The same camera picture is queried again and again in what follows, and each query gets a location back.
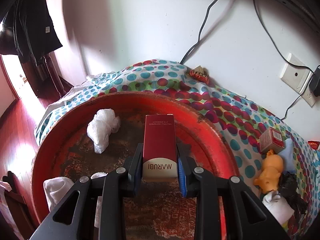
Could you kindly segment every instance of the hanging clothes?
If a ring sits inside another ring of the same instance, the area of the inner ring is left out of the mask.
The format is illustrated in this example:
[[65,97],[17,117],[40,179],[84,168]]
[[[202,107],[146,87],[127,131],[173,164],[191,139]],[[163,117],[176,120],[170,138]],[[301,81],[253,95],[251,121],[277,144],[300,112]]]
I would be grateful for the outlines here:
[[16,0],[3,20],[0,54],[18,55],[22,64],[33,54],[39,65],[60,47],[46,0]]

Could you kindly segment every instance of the wooden floor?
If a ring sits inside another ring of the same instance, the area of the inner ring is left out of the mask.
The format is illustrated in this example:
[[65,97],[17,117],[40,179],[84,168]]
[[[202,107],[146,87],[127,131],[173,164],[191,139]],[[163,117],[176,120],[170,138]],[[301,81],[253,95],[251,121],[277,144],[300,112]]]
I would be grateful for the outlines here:
[[12,171],[16,175],[17,190],[25,198],[34,225],[36,215],[30,198],[31,164],[38,150],[34,129],[47,106],[60,99],[51,80],[45,81],[37,98],[26,83],[22,98],[13,103],[0,118],[0,176]]

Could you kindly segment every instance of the black cable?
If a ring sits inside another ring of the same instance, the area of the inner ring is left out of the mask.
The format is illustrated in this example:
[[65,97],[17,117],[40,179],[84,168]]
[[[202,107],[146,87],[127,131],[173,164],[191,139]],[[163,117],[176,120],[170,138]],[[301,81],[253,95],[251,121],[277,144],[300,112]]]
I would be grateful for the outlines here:
[[304,89],[303,93],[300,94],[300,95],[297,97],[297,99],[294,100],[294,102],[287,108],[287,110],[285,111],[284,117],[280,119],[281,121],[283,121],[284,119],[287,118],[288,110],[289,110],[291,107],[293,107],[293,105],[297,102],[297,100],[298,100],[300,97],[302,97],[303,94],[306,92],[306,90],[307,90],[307,88],[308,88],[308,86],[309,86],[309,84],[310,84],[310,81],[312,80],[313,76],[314,76],[314,73],[313,73],[312,76],[310,77],[310,79],[309,79],[309,81],[308,81],[308,84],[306,85],[306,88]]
[[201,26],[200,31],[199,31],[198,42],[197,42],[195,45],[193,45],[193,46],[188,50],[188,52],[184,55],[183,59],[180,61],[180,64],[183,65],[184,62],[186,61],[186,58],[187,58],[187,56],[189,55],[189,53],[190,53],[196,46],[199,45],[199,43],[200,43],[200,35],[201,35],[201,32],[202,32],[202,30],[203,30],[203,27],[204,27],[204,25],[205,25],[205,23],[206,23],[206,21],[207,21],[207,19],[208,19],[209,11],[210,11],[211,7],[212,7],[217,1],[218,1],[218,0],[214,0],[214,1],[209,5],[209,7],[208,7],[208,9],[207,9],[207,13],[206,13],[205,18],[204,18],[204,21],[203,21],[202,26]]
[[259,15],[259,13],[258,13],[257,5],[256,5],[256,0],[253,0],[253,5],[254,5],[254,9],[255,9],[255,11],[256,11],[257,17],[258,17],[258,19],[259,19],[259,21],[260,21],[260,23],[261,23],[262,27],[264,28],[264,30],[265,30],[265,31],[266,31],[266,33],[268,34],[268,36],[269,36],[269,38],[271,39],[271,41],[272,41],[273,45],[275,46],[276,50],[278,51],[278,53],[280,54],[280,56],[283,58],[283,60],[284,60],[286,63],[288,63],[290,66],[293,66],[293,67],[296,67],[296,68],[305,68],[305,69],[310,70],[312,73],[314,73],[314,72],[313,72],[313,70],[312,70],[311,68],[309,68],[309,67],[307,67],[307,66],[295,65],[295,64],[293,64],[293,63],[289,62],[288,60],[286,60],[286,59],[284,58],[284,56],[283,56],[283,55],[281,54],[281,52],[279,51],[279,49],[278,49],[278,47],[277,47],[276,43],[275,43],[275,42],[274,42],[274,40],[272,39],[272,37],[271,37],[270,33],[268,32],[267,28],[265,27],[265,25],[264,25],[264,23],[263,23],[263,21],[262,21],[262,19],[261,19],[260,15]]
[[308,88],[308,86],[309,86],[309,84],[310,84],[310,82],[311,82],[311,80],[312,80],[312,78],[313,78],[313,76],[314,76],[315,73],[314,73],[314,71],[313,71],[311,68],[309,68],[309,67],[307,67],[307,66],[295,65],[295,64],[289,62],[288,60],[286,60],[286,59],[284,58],[284,56],[283,56],[283,55],[281,54],[281,52],[279,51],[276,43],[275,43],[274,40],[272,39],[270,33],[268,32],[267,28],[265,27],[265,25],[264,25],[264,23],[263,23],[260,15],[259,15],[259,12],[258,12],[258,10],[257,10],[256,0],[253,0],[253,6],[254,6],[254,9],[255,9],[255,11],[256,11],[257,17],[258,17],[258,19],[259,19],[262,27],[264,28],[264,30],[265,30],[266,33],[268,34],[269,38],[271,39],[273,45],[275,46],[276,50],[278,51],[278,53],[280,54],[280,56],[282,57],[282,59],[283,59],[287,64],[289,64],[290,66],[293,66],[293,67],[295,67],[295,68],[305,68],[305,69],[308,69],[308,70],[310,70],[310,71],[312,72],[312,75],[311,75],[311,77],[310,77],[310,79],[309,79],[309,81],[308,81],[308,84],[306,85],[306,88],[304,89],[303,93],[300,94],[300,95],[296,98],[296,100],[294,100],[294,102],[293,102],[293,103],[287,108],[287,110],[285,111],[284,117],[281,118],[281,121],[283,121],[284,119],[287,118],[288,110],[289,110],[291,107],[293,107],[294,104],[297,102],[297,100],[306,92],[306,90],[307,90],[307,88]]

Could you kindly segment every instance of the yellow toy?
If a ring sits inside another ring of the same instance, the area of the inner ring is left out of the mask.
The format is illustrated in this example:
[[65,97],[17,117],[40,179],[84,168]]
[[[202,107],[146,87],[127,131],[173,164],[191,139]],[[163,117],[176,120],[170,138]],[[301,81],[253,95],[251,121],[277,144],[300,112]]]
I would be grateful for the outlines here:
[[255,186],[259,186],[263,194],[278,190],[278,183],[283,171],[283,160],[276,155],[273,150],[267,152],[267,157],[262,161],[262,172],[259,178],[253,181]]

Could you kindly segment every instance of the round red tray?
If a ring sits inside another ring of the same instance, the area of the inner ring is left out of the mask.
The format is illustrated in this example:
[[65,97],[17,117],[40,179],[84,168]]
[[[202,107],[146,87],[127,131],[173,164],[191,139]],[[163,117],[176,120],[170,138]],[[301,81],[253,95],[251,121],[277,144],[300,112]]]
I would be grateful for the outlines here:
[[[111,108],[121,128],[109,137],[109,146],[96,154],[86,134],[99,109]],[[118,92],[89,100],[65,114],[47,135],[33,161],[31,199],[39,222],[48,214],[43,190],[46,179],[64,176],[76,181],[83,175],[109,172],[133,155],[143,142],[146,114],[173,114],[177,142],[213,174],[239,175],[234,156],[213,124],[193,108],[174,99],[147,92]],[[225,235],[223,206],[221,228]],[[139,195],[124,200],[127,239],[178,237],[193,239],[196,201],[184,199],[177,182],[142,183]]]

